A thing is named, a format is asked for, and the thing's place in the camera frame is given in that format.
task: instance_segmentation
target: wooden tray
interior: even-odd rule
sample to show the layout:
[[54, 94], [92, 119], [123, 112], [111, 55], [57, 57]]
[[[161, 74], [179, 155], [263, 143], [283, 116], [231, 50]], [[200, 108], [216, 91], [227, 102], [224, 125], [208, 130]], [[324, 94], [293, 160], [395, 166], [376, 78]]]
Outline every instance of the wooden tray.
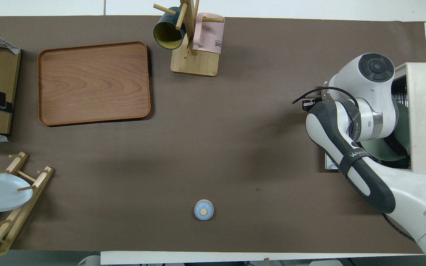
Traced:
[[151, 110], [142, 42], [45, 50], [37, 61], [43, 125], [142, 118]]

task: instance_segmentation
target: table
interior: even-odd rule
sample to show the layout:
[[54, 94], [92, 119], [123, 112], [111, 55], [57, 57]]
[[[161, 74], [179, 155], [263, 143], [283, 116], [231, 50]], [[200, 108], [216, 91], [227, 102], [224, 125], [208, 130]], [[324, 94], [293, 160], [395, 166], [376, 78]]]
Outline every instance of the table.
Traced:
[[[158, 18], [0, 17], [0, 35], [24, 50], [0, 165], [24, 151], [28, 171], [55, 169], [13, 248], [421, 253], [323, 170], [291, 101], [365, 52], [426, 62], [423, 23], [227, 18], [218, 76], [206, 78], [170, 72]], [[147, 118], [37, 121], [42, 50], [128, 41], [149, 48]], [[202, 198], [215, 205], [208, 222], [193, 216]]]

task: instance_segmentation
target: blue lid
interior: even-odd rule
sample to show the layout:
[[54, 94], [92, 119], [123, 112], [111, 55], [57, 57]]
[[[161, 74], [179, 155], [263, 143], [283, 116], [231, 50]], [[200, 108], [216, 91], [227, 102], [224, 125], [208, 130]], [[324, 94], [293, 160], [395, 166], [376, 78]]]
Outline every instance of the blue lid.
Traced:
[[198, 219], [204, 221], [213, 216], [214, 207], [209, 200], [203, 199], [195, 204], [193, 212]]

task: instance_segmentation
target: wooden mug holder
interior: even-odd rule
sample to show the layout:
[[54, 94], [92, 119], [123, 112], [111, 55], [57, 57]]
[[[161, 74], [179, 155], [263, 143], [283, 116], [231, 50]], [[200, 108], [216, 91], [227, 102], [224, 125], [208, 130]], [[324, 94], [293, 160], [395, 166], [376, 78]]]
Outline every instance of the wooden mug holder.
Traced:
[[[180, 47], [172, 51], [170, 70], [175, 73], [214, 77], [218, 73], [218, 61], [220, 59], [220, 54], [192, 49], [196, 15], [198, 13], [198, 3], [199, 0], [196, 0], [195, 5], [193, 0], [180, 0], [181, 10], [176, 29], [180, 29], [183, 22], [186, 28], [186, 35]], [[173, 13], [172, 15], [175, 14], [174, 11], [156, 4], [154, 5], [154, 8], [163, 12]], [[202, 21], [224, 22], [224, 20], [220, 18], [206, 17], [203, 18]]]
[[20, 152], [19, 154], [9, 155], [10, 158], [14, 158], [13, 162], [6, 168], [6, 170], [0, 171], [0, 173], [8, 173], [12, 175], [20, 175], [24, 177], [32, 185], [24, 188], [20, 188], [19, 191], [26, 189], [33, 189], [32, 197], [21, 207], [12, 210], [9, 215], [3, 221], [0, 221], [0, 256], [3, 256], [10, 249], [17, 237], [22, 225], [24, 224], [27, 216], [34, 207], [39, 195], [47, 184], [47, 181], [51, 177], [54, 169], [45, 167], [43, 170], [38, 171], [39, 176], [32, 178], [30, 175], [21, 171], [22, 165], [26, 161], [28, 155]]

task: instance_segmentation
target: dish rack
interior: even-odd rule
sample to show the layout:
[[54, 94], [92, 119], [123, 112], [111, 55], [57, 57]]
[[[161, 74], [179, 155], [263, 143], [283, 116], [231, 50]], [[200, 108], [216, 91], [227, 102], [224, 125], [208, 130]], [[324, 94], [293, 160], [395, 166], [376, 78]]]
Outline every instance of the dish rack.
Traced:
[[17, 234], [27, 219], [27, 216], [29, 216], [32, 207], [54, 172], [53, 168], [45, 167], [43, 170], [37, 172], [39, 174], [37, 178], [32, 178], [30, 175], [21, 171], [28, 157], [26, 153], [20, 152], [19, 154], [9, 155], [9, 157], [14, 158], [13, 162], [10, 163], [6, 170], [0, 171], [0, 173], [8, 173], [23, 177], [30, 184], [32, 183], [30, 189], [33, 189], [33, 194], [24, 205], [10, 211], [9, 215], [3, 221], [0, 221], [0, 256], [6, 254], [10, 249], [14, 239], [17, 237]]

